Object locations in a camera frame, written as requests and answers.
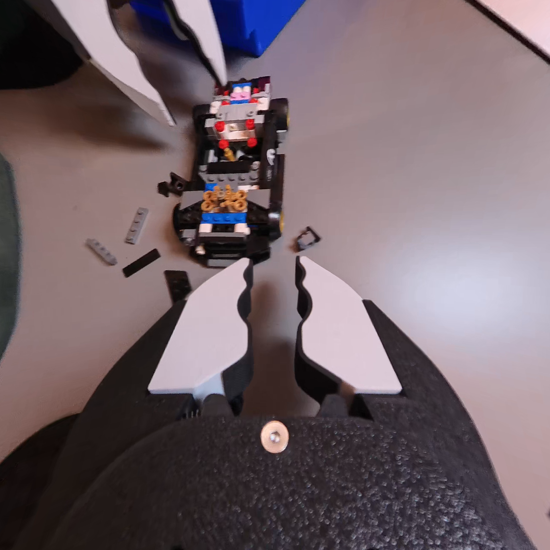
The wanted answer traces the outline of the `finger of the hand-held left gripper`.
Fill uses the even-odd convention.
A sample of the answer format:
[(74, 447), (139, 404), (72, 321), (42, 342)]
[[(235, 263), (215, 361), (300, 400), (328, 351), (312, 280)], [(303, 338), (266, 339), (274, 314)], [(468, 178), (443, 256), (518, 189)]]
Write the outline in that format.
[(143, 111), (160, 122), (175, 120), (142, 72), (134, 52), (120, 38), (107, 1), (52, 1), (90, 63)]
[(227, 84), (227, 66), (210, 1), (165, 1), (174, 34), (190, 41), (203, 66), (219, 86)]

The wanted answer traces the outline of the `blue plastic bin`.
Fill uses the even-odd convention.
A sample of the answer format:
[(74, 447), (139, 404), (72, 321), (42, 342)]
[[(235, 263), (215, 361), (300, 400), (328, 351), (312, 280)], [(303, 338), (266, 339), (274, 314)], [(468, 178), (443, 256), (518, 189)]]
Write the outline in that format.
[[(211, 1), (222, 44), (253, 57), (271, 45), (305, 1)], [(145, 34), (182, 47), (161, 1), (130, 1)]]

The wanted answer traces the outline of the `black lego car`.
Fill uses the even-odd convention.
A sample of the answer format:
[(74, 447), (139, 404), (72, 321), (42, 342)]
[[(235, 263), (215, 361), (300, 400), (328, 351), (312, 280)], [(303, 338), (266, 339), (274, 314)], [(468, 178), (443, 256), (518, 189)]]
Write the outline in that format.
[(271, 77), (215, 86), (209, 103), (192, 109), (195, 160), (189, 186), (172, 214), (189, 254), (209, 268), (271, 256), (283, 234), (289, 103), (274, 99)]

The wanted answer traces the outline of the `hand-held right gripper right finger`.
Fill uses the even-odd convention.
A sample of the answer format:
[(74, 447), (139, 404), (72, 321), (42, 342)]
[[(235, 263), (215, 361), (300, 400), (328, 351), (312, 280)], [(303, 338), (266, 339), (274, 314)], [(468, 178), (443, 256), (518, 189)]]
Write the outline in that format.
[(296, 259), (295, 285), (299, 388), (319, 405), (336, 396), (347, 407), (357, 395), (401, 395), (402, 383), (361, 296), (306, 256)]

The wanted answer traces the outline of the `person's left forearm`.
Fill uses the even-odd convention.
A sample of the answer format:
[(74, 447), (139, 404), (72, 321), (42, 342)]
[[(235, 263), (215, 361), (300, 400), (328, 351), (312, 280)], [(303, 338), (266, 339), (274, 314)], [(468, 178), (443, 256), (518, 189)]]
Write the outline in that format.
[(83, 60), (26, 1), (1, 1), (1, 90), (28, 90), (70, 78)]

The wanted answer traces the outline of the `grey lego plate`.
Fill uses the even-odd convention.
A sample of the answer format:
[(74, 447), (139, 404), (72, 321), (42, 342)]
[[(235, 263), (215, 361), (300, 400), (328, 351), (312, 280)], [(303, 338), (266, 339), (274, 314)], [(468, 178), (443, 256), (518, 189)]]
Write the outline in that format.
[(99, 241), (88, 238), (85, 241), (86, 246), (93, 251), (105, 264), (116, 266), (118, 260), (116, 257)]
[(139, 242), (141, 233), (143, 232), (148, 219), (148, 213), (149, 210), (145, 207), (137, 208), (124, 239), (126, 244), (135, 245)]

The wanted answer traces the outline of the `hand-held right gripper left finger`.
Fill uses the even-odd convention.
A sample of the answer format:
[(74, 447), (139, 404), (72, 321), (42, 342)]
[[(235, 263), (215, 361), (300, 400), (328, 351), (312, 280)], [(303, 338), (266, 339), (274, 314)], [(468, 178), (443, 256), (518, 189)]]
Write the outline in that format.
[(190, 394), (202, 405), (226, 398), (240, 414), (253, 376), (253, 263), (242, 258), (200, 285), (186, 300), (155, 372), (151, 394)]

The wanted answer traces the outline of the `white monitor stand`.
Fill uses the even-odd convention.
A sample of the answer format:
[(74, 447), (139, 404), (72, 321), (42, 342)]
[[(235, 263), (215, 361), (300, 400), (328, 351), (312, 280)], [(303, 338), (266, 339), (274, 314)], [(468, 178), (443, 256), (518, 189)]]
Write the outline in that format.
[(549, 64), (549, 1), (468, 1)]

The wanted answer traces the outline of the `black lego bar tile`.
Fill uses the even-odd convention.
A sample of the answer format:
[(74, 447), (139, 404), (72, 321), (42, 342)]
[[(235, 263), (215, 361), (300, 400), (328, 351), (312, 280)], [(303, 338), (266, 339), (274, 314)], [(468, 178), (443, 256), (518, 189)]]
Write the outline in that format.
[(158, 249), (152, 249), (148, 251), (143, 256), (139, 257), (138, 259), (134, 260), (127, 266), (125, 266), (122, 269), (123, 276), (125, 278), (129, 278), (136, 274), (137, 272), (143, 270), (145, 267), (151, 265), (153, 262), (160, 259), (161, 254), (158, 251)]

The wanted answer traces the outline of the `person's green sweater torso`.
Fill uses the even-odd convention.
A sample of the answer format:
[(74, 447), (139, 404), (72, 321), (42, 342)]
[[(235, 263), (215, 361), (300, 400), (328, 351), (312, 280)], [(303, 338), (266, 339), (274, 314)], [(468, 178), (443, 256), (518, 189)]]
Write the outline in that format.
[(15, 327), (20, 304), (21, 222), (11, 164), (1, 155), (1, 357)]

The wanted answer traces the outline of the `black lego wedge plate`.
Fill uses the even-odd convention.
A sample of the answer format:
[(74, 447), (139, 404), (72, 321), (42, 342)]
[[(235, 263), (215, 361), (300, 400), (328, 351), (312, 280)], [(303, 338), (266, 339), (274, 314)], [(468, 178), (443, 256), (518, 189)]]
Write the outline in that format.
[(187, 271), (165, 270), (164, 278), (172, 304), (185, 301), (192, 292)]

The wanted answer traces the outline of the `black wrist rest pad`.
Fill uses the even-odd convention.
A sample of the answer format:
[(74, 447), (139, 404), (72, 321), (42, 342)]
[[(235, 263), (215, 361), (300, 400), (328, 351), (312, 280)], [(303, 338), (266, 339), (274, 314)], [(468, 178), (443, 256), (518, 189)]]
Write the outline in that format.
[(79, 414), (65, 416), (38, 430), (1, 462), (1, 482), (10, 478), (49, 478)]

